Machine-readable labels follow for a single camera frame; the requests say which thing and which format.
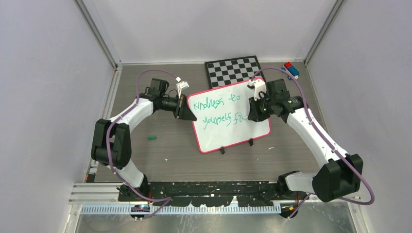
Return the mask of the red-framed whiteboard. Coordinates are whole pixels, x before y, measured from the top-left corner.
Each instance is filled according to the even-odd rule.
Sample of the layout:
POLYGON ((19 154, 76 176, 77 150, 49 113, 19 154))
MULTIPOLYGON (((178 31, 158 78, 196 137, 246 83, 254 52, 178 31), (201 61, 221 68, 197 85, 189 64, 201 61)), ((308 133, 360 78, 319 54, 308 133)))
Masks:
POLYGON ((243 81, 188 97, 189 108, 197 118, 192 124, 200 152, 209 153, 270 134, 270 120, 254 122, 247 118, 249 98, 254 97, 247 85, 243 81))

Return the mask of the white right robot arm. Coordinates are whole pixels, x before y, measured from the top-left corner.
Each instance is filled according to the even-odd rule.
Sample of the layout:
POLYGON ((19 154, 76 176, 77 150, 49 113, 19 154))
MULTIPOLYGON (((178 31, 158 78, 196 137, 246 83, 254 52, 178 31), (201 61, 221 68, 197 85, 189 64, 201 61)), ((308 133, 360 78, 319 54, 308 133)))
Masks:
POLYGON ((350 155, 327 135, 301 96, 292 97, 285 81, 248 81, 254 92, 249 98, 248 120, 262 122, 271 116, 281 118, 301 137, 314 155, 320 169, 317 173, 292 171, 278 177, 277 192, 290 199, 297 192, 315 194, 321 201, 330 202, 358 192, 361 185, 363 160, 350 155))

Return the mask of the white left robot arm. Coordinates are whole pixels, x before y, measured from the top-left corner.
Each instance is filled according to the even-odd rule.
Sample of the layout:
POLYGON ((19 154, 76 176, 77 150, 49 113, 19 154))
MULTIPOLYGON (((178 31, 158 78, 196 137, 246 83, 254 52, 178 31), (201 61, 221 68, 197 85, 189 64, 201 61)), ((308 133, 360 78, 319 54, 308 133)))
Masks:
POLYGON ((152 79, 151 85, 138 94, 128 108, 110 119, 99 119, 95 124, 91 159, 118 174, 124 183, 129 183, 130 194, 138 201, 148 197, 149 188, 147 176, 131 160, 132 130, 158 110, 173 113, 175 119, 197 119, 188 106, 187 96, 182 94, 189 87, 188 82, 180 78, 176 80, 175 97, 167 95, 167 81, 152 79))

